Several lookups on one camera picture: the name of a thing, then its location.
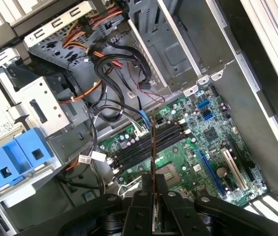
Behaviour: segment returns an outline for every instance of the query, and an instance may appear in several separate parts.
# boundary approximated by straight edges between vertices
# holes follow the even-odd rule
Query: blue pcie slot
[[[198,153],[198,155],[201,157],[201,160],[204,164],[204,166],[206,167],[207,171],[209,172],[209,175],[211,176],[211,179],[213,180],[213,182],[216,184],[217,188],[219,189],[220,193],[225,196],[226,192],[225,189],[223,188],[221,182],[219,181],[217,175],[215,174],[214,170],[212,170],[209,161],[207,160],[207,158],[202,155],[202,153],[200,152],[200,150],[198,149],[194,149],[195,152]]]
[[[202,109],[202,108],[204,108],[205,106],[207,106],[207,105],[209,105],[210,104],[210,101],[207,99],[207,100],[204,100],[203,102],[200,102],[199,104],[198,104],[198,108],[199,109]]]

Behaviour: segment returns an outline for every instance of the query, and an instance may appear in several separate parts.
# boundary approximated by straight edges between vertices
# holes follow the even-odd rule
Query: black ram slot
[[[173,129],[175,129],[176,126],[175,125],[169,125],[169,126],[166,126],[165,128],[161,128],[161,129],[158,129],[157,132],[156,132],[156,138],[160,137],[163,133],[167,133],[168,131],[172,131]],[[151,137],[147,136],[145,137],[144,139],[140,140],[139,142],[131,145],[130,147],[120,151],[119,153],[117,153],[117,156],[118,157],[121,157],[124,156],[124,155],[128,155],[129,151],[132,151],[132,150],[136,150],[137,149],[140,149],[141,145],[144,145],[146,143],[151,143]]]
[[[174,139],[176,136],[180,136],[180,133],[174,133],[170,136],[171,139]],[[156,148],[162,144],[164,142],[164,138],[161,140],[157,140],[156,143]],[[117,156],[117,161],[119,163],[119,165],[124,165],[125,162],[127,162],[127,160],[131,160],[133,158],[138,159],[141,155],[144,155],[145,153],[151,154],[151,150],[150,147],[152,146],[152,143],[146,143],[144,146],[140,146],[140,149],[137,151],[131,151],[129,153],[127,153],[126,156],[123,157],[119,157]]]
[[[178,141],[180,141],[184,138],[185,138],[185,136],[182,134],[179,134],[176,137],[170,136],[167,139],[164,139],[163,142],[156,144],[156,151],[157,152],[163,151],[166,148],[172,146],[173,144],[177,143]],[[126,161],[121,160],[119,162],[119,164],[121,164],[123,166],[122,167],[123,170],[127,170],[127,169],[139,164],[140,162],[148,159],[150,156],[151,156],[150,149],[147,148],[147,149],[144,149],[141,151],[141,155],[129,156]]]
[[[180,129],[178,131],[175,131],[175,129],[177,129],[177,126],[172,126],[169,127],[168,130],[162,130],[159,133],[156,134],[156,140],[162,139],[166,136],[168,136],[170,133],[180,133]],[[117,153],[117,159],[122,159],[125,156],[128,156],[132,153],[137,154],[139,151],[141,151],[142,149],[144,149],[147,146],[151,146],[152,145],[152,141],[150,137],[146,137],[145,139],[135,143],[134,145],[131,145],[130,147],[122,150],[121,152]]]

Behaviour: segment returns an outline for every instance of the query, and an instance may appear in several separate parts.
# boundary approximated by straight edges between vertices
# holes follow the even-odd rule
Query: white label
[[[92,151],[91,157],[96,161],[104,162],[106,160],[106,154],[97,151]]]
[[[90,156],[79,155],[79,163],[90,164],[92,158]]]
[[[194,171],[198,172],[199,170],[201,170],[201,166],[199,164],[195,165],[193,167]]]

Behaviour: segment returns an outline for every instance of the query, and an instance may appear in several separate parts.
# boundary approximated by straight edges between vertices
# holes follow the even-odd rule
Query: red wire
[[[141,93],[144,93],[146,96],[148,96],[150,99],[152,99],[154,102],[158,102],[158,103],[164,103],[166,100],[163,96],[157,94],[157,93],[154,93],[154,92],[146,92],[146,91],[143,91],[142,89],[140,89],[140,86],[139,86],[139,83],[136,83],[135,80],[133,79],[132,75],[131,75],[131,72],[130,72],[130,67],[129,67],[129,63],[127,62],[127,67],[128,67],[128,72],[129,72],[129,76],[130,78],[132,79],[132,81],[134,82],[134,84],[137,86],[137,89],[140,90]],[[153,95],[153,96],[156,96],[158,97],[157,99],[161,98],[162,100],[160,101],[157,101],[155,100],[153,97],[151,97],[150,95]]]

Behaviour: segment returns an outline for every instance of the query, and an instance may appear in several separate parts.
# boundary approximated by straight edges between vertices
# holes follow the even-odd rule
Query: pcie slot
[[[221,152],[223,153],[223,156],[225,158],[225,161],[229,167],[229,169],[231,170],[231,172],[233,173],[233,176],[235,178],[235,181],[237,182],[238,186],[243,189],[246,190],[248,189],[248,186],[241,174],[241,172],[239,171],[238,167],[236,166],[231,153],[229,152],[228,149],[226,148],[222,148]]]
[[[207,160],[207,158],[202,155],[202,153],[197,150],[197,149],[194,149],[195,152],[198,153],[198,155],[201,157],[201,160],[205,166],[205,168],[207,169],[211,179],[213,180],[214,184],[216,185],[216,187],[219,189],[220,193],[225,196],[226,195],[226,192],[225,192],[225,189],[223,188],[221,182],[219,181],[219,178],[216,176],[216,173],[215,171],[212,169],[209,161]]]

